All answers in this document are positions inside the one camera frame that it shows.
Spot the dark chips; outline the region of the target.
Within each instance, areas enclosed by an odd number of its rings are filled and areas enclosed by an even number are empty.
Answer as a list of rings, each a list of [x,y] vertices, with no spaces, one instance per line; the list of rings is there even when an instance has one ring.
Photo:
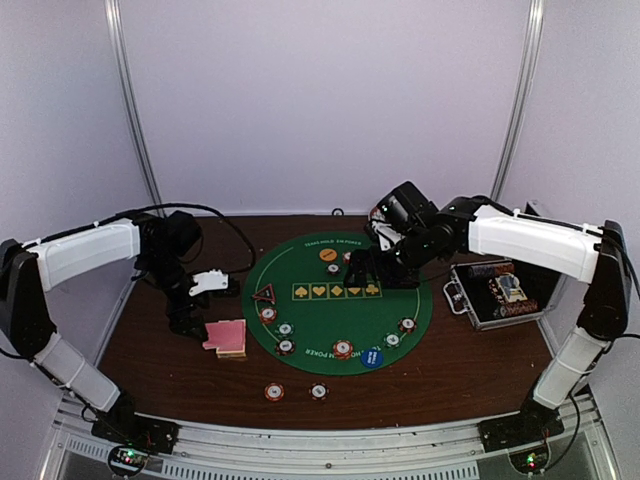
[[[341,272],[341,267],[336,263],[331,263],[327,266],[326,270],[330,275],[338,275]]]
[[[279,356],[291,355],[295,352],[295,349],[296,344],[290,339],[281,339],[275,347],[276,354]]]
[[[398,330],[402,333],[412,333],[417,328],[417,322],[413,318],[404,317],[398,322]]]

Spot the orange big blind button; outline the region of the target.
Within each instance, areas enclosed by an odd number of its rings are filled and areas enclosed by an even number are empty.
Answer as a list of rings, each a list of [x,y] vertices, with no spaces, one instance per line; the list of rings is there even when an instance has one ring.
[[[338,258],[338,253],[332,248],[325,248],[319,252],[319,258],[324,262],[332,263]]]

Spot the red backed card deck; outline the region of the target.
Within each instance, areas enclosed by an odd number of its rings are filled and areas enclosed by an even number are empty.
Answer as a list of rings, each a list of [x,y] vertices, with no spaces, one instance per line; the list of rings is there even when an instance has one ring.
[[[246,346],[246,320],[221,320],[205,324],[207,339],[202,343],[205,350],[217,353],[240,352]]]

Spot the green chips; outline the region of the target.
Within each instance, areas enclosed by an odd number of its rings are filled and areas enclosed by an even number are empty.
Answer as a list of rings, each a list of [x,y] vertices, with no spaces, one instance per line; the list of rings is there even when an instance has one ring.
[[[279,337],[285,338],[292,335],[294,332],[294,326],[290,323],[281,323],[276,327],[276,333]]]
[[[384,345],[387,348],[398,348],[401,344],[402,338],[396,333],[388,333],[384,336]]]

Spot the black red triangular dealer button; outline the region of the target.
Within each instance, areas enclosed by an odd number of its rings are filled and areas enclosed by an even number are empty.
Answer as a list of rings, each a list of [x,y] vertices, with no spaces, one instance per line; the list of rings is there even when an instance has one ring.
[[[251,296],[251,298],[256,302],[265,302],[270,305],[275,305],[277,303],[275,288],[272,283],[268,283],[261,287]]]

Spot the blue small blind button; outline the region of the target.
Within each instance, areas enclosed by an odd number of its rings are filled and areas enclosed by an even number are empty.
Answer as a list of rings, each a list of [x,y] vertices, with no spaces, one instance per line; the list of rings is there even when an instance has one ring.
[[[384,354],[378,349],[370,348],[361,353],[360,361],[367,369],[377,369],[384,363]]]

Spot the orange poker chip stack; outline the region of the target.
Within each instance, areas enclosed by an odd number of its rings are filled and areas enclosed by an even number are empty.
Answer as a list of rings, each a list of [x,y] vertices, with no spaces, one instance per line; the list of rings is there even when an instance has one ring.
[[[285,389],[281,383],[272,382],[265,386],[264,396],[270,402],[278,402],[284,398]]]

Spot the dark red poker chip stack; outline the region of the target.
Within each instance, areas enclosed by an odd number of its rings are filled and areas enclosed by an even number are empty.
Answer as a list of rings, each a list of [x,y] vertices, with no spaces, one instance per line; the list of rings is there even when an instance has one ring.
[[[309,387],[309,395],[314,400],[325,400],[329,393],[330,389],[322,382],[315,382]]]

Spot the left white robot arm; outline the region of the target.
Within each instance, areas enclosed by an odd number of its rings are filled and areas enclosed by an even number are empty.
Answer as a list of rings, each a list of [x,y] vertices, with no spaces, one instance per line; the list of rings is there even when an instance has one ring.
[[[171,331],[204,342],[204,324],[192,313],[207,306],[209,292],[226,289],[229,277],[217,269],[186,272],[181,259],[200,237],[200,226],[186,212],[131,212],[33,245],[14,239],[1,245],[1,329],[17,358],[93,408],[123,444],[144,433],[132,398],[62,338],[45,295],[69,279],[132,260],[166,295]]]

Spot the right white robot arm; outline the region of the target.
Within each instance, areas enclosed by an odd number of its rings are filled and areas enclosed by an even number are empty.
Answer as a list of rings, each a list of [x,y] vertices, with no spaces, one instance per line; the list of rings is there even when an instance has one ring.
[[[535,440],[588,368],[622,337],[631,294],[639,289],[621,226],[572,224],[510,210],[476,195],[438,208],[410,181],[394,188],[371,211],[365,228],[373,244],[351,253],[344,284],[368,280],[385,288],[415,288],[420,269],[456,253],[504,256],[585,283],[576,325],[532,386],[512,430]]]

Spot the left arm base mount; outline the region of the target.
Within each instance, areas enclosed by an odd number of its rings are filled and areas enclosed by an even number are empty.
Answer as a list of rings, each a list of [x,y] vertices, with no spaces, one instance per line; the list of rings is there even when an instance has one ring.
[[[171,454],[178,440],[177,423],[150,417],[135,416],[131,427],[116,427],[98,420],[91,428],[94,437],[133,446],[154,454]]]

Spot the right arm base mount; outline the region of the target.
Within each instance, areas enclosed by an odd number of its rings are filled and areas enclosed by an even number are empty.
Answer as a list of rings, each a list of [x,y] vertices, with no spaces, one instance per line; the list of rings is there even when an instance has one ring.
[[[484,451],[489,453],[542,442],[549,436],[562,434],[565,429],[560,419],[543,422],[514,414],[481,421],[478,431]]]

